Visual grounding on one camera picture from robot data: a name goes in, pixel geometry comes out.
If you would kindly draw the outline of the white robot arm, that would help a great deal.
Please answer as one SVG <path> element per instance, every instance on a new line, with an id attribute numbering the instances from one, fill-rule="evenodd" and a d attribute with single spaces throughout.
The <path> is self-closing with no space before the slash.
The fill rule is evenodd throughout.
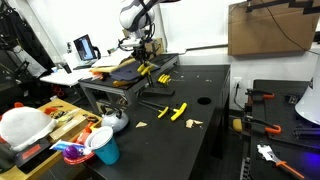
<path id="1" fill-rule="evenodd" d="M 119 21 L 128 35 L 118 41 L 118 47 L 123 51 L 131 51 L 132 56 L 143 64 L 148 59 L 145 44 L 150 42 L 153 37 L 154 7 L 160 3 L 178 1 L 124 0 L 119 14 Z"/>

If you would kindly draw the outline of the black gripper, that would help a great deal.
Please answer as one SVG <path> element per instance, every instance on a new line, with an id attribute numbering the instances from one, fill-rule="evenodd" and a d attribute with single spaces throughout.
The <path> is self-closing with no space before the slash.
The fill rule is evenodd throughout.
<path id="1" fill-rule="evenodd" d="M 146 65 L 148 62 L 146 48 L 144 46 L 134 47 L 131 55 L 136 59 L 136 61 L 141 65 L 141 59 L 143 59 L 143 64 Z"/>

